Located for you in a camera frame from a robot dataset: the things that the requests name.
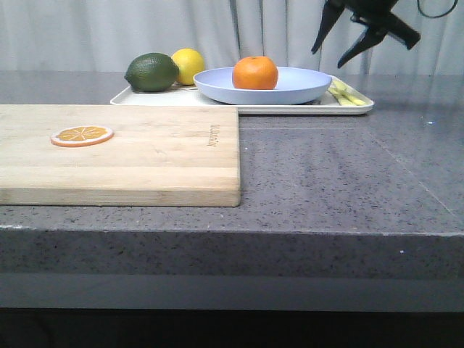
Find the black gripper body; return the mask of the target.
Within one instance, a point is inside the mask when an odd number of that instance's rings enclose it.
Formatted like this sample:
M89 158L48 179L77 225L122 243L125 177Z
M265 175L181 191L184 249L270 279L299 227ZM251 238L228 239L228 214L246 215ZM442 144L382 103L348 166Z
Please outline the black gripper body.
M397 1L343 1L344 9L353 13L353 21L360 24L372 23L388 30L407 49L419 42L421 35L391 12Z

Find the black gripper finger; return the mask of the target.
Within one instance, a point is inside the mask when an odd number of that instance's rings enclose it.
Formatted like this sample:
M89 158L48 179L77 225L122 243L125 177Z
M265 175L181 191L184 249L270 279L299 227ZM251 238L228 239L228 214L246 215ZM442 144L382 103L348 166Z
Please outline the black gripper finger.
M339 0L327 0L323 6L322 17L320 21L320 27L318 30L315 43L311 48L311 52L315 54L318 49L322 46L326 36L333 28L335 23L340 18L344 11L344 2Z
M343 67L348 61L356 57L358 54L378 45L386 37L388 30L379 25L372 23L363 23L365 30L353 45L341 56L337 63L337 67Z

